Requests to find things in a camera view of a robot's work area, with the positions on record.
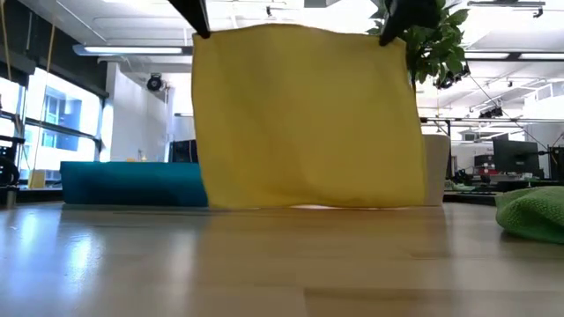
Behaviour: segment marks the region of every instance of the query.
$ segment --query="black equipment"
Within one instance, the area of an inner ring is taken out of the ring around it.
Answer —
[[[194,27],[198,35],[211,36],[205,0],[169,0],[174,8]],[[384,0],[388,18],[380,36],[386,46],[411,26],[436,28],[441,20],[441,8],[436,0]]]
[[[147,89],[150,92],[160,92],[165,88],[165,83],[160,78],[160,74],[151,74],[151,78],[147,81]]]
[[[436,28],[441,20],[441,8],[436,0],[384,0],[388,18],[380,36],[386,46],[411,26]]]
[[[487,109],[485,111],[482,111],[479,114],[479,119],[491,119],[491,118],[498,118],[498,117],[502,117],[503,116],[503,109],[501,109],[501,107],[493,107],[491,109]]]
[[[538,154],[534,142],[493,141],[493,161],[498,172],[536,173],[540,169]]]
[[[564,147],[551,147],[548,150],[551,180],[564,181]]]
[[[468,66],[468,63],[465,64],[465,66],[462,68],[462,71],[458,74],[453,73],[452,71],[447,71],[447,76],[445,76],[445,78],[441,81],[440,79],[437,79],[433,85],[437,88],[437,89],[449,89],[450,87],[452,87],[452,85],[458,83],[459,81],[462,80],[462,78],[464,77],[468,77],[471,75],[471,71],[470,71],[470,66]]]
[[[458,170],[456,171],[455,175],[453,176],[452,180],[456,184],[464,184],[466,186],[471,186],[472,184],[472,176],[467,174],[465,170]]]
[[[476,155],[474,157],[474,168],[494,169],[494,164],[494,155],[492,154]]]
[[[0,136],[0,141],[11,142],[11,146],[0,146],[0,187],[16,186],[19,170],[15,164],[18,144],[26,140],[21,137]]]
[[[173,163],[198,163],[196,140],[172,142],[168,161]]]

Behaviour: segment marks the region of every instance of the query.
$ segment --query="fluorescent light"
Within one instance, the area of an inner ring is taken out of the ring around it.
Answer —
[[[509,57],[509,53],[473,53],[467,52],[464,54],[466,58],[475,59],[506,59]]]
[[[93,54],[137,54],[137,55],[172,55],[182,54],[182,48],[143,48],[143,47],[85,47],[85,51]]]
[[[564,53],[525,53],[521,55],[521,59],[554,59],[564,60]]]

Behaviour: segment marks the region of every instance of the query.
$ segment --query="window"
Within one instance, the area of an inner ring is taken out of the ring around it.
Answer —
[[[20,157],[19,162],[21,180],[27,180],[29,170],[35,166],[35,170],[45,171],[46,181],[59,181],[62,161],[94,160],[96,147],[94,141],[89,138],[65,135],[44,128],[41,128],[41,136],[39,135],[39,127],[26,125],[24,155]]]
[[[14,135],[14,123],[8,119],[0,119],[0,135],[2,136],[13,136]],[[10,147],[11,142],[0,141],[0,146]]]
[[[44,70],[29,78],[20,179],[43,171],[46,185],[61,180],[62,161],[94,161],[101,99]]]
[[[24,102],[26,88],[0,77],[2,111],[15,114]]]
[[[29,77],[28,91],[28,118],[96,135],[101,100],[95,94],[40,69]]]
[[[564,95],[564,82],[558,82],[553,84],[553,96]]]

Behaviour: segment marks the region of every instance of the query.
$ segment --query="ceiling light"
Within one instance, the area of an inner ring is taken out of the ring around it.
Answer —
[[[184,55],[182,48],[174,47],[85,47],[73,46],[78,55]]]
[[[564,53],[525,53],[521,59],[564,60]]]
[[[473,53],[466,52],[464,57],[467,59],[506,59],[509,57],[509,53]]]

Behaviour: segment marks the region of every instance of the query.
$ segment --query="table surface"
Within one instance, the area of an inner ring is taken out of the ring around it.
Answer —
[[[564,247],[494,214],[19,207],[0,211],[0,315],[564,315]]]

